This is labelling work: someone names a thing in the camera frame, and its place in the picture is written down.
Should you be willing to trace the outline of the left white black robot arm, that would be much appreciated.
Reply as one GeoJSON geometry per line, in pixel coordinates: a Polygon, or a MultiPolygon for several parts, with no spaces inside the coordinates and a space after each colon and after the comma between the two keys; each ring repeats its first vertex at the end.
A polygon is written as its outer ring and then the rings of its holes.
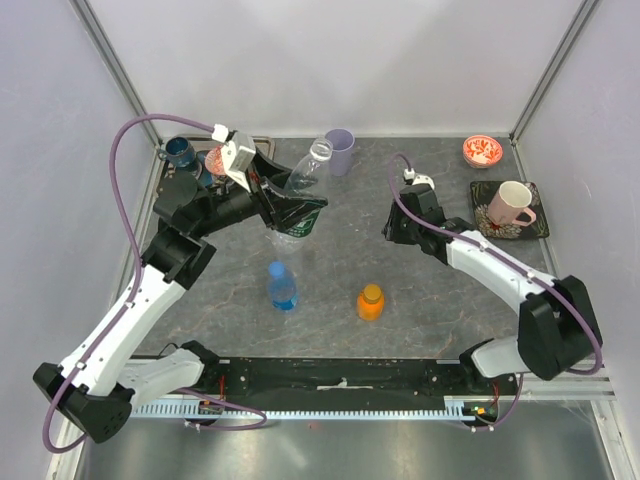
{"type": "Polygon", "coordinates": [[[213,151],[224,182],[204,187],[189,173],[167,179],[154,209],[161,224],[122,295],[87,339],[58,364],[43,363],[33,380],[83,438],[103,443],[132,411],[168,393],[192,387],[208,393],[219,382],[219,358],[196,341],[141,367],[126,364],[160,317],[196,282],[216,249],[206,237],[258,215],[285,233],[319,214],[327,198],[310,181],[287,188],[299,176],[260,151],[232,145],[213,151]]]}

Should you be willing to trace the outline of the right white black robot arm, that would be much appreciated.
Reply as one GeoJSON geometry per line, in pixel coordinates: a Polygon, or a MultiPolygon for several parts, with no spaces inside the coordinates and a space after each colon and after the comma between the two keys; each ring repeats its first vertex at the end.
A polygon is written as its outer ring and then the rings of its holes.
{"type": "Polygon", "coordinates": [[[589,374],[602,366],[602,336],[584,283],[557,279],[517,260],[459,217],[447,218],[427,183],[391,190],[393,203],[385,238],[417,245],[444,265],[492,291],[518,316],[514,336],[489,339],[466,351],[458,381],[477,394],[495,377],[532,373],[542,380],[579,374],[577,363],[592,357],[589,374]]]}

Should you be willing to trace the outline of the orange juice bottle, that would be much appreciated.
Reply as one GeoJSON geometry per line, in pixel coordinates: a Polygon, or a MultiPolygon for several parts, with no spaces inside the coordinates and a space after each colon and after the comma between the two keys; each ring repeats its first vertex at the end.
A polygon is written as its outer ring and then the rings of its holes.
{"type": "Polygon", "coordinates": [[[384,293],[379,285],[367,284],[360,292],[356,308],[358,316],[364,321],[375,321],[384,309],[384,293]]]}

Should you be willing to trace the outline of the clear plastic bottle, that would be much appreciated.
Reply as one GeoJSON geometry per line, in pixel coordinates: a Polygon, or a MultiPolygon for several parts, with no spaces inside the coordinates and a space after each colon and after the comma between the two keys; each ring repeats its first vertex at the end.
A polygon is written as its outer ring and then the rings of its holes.
{"type": "MultiPolygon", "coordinates": [[[[286,193],[307,194],[328,198],[329,164],[333,153],[332,143],[325,137],[318,137],[312,143],[309,153],[296,165],[285,183],[286,193]]],[[[309,213],[285,233],[274,231],[271,241],[279,256],[292,255],[302,248],[312,233],[320,210],[309,213]]]]}

